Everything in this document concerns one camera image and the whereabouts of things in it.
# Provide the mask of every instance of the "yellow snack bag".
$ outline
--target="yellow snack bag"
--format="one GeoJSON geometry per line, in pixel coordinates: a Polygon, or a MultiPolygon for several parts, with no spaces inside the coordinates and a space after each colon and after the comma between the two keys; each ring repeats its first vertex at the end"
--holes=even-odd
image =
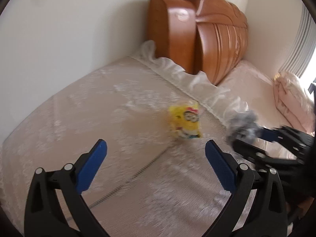
{"type": "Polygon", "coordinates": [[[189,100],[169,107],[170,124],[177,137],[200,138],[198,102],[189,100]]]}

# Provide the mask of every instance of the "bedspread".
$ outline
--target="bedspread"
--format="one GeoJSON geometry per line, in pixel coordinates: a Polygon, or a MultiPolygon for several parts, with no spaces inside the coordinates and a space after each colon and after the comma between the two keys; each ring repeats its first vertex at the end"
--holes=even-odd
{"type": "MultiPolygon", "coordinates": [[[[223,151],[241,160],[226,144],[225,127],[210,111],[221,111],[217,117],[225,122],[247,105],[238,97],[226,99],[229,91],[207,83],[206,75],[186,76],[170,61],[160,68],[156,61],[144,65],[140,61],[145,57],[136,58],[102,67],[69,85],[30,114],[4,142],[1,203],[21,232],[34,170],[58,170],[74,163],[99,138],[106,140],[108,155],[83,198],[111,236],[202,236],[224,207],[229,192],[222,189],[205,158],[206,141],[214,139],[223,151]],[[190,88],[181,90],[180,80],[171,84],[164,79],[166,67],[174,79],[184,77],[190,88]],[[208,88],[212,95],[197,97],[204,104],[203,138],[173,139],[168,107],[194,98],[194,90],[208,88]]],[[[75,227],[61,193],[57,195],[75,227]]],[[[237,227],[248,209],[249,204],[237,227]]]]}

